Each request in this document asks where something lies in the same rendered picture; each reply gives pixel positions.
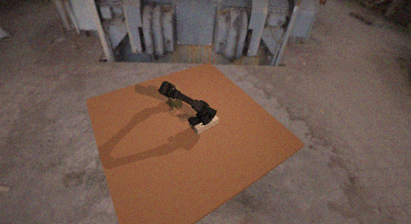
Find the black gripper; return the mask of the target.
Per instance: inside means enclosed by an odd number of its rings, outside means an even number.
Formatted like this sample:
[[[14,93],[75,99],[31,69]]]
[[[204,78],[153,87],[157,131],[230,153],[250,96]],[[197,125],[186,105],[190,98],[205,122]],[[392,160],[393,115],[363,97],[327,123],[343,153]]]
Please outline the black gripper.
[[[190,118],[188,119],[188,122],[191,124],[191,126],[194,126],[194,125],[200,123],[199,118],[200,118],[203,114],[200,114],[199,112],[197,112],[197,114],[195,114],[195,115],[196,115],[196,117],[190,117]],[[204,115],[203,115],[203,116],[204,116]]]

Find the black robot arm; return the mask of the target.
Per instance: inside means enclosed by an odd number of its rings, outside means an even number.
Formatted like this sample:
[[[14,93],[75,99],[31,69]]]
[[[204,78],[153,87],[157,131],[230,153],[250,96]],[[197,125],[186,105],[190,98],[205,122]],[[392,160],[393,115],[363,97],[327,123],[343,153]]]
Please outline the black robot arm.
[[[173,87],[172,87],[173,86]],[[174,90],[174,89],[175,90]],[[203,114],[199,120],[202,121],[203,125],[208,124],[209,122],[212,121],[212,119],[215,117],[217,110],[214,110],[213,108],[209,107],[207,102],[203,100],[193,100],[192,98],[184,95],[181,93],[179,90],[177,90],[174,85],[167,81],[163,81],[160,88],[158,89],[159,93],[166,96],[166,97],[172,97],[173,99],[179,99],[182,100],[188,104],[191,105],[195,111],[199,112],[200,114]],[[207,117],[208,115],[208,117]]]

